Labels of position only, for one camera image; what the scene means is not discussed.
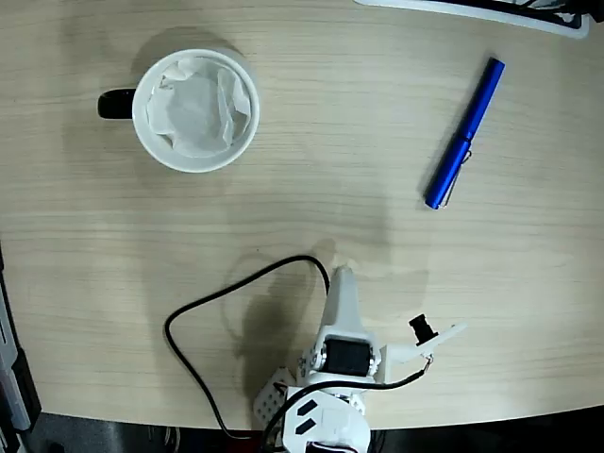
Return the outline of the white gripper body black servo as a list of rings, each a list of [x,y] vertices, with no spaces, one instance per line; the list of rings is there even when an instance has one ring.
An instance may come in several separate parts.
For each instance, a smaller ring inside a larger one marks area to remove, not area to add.
[[[376,384],[379,360],[366,338],[326,336],[303,352],[297,365],[297,386],[339,382],[324,392],[363,392],[361,384]]]

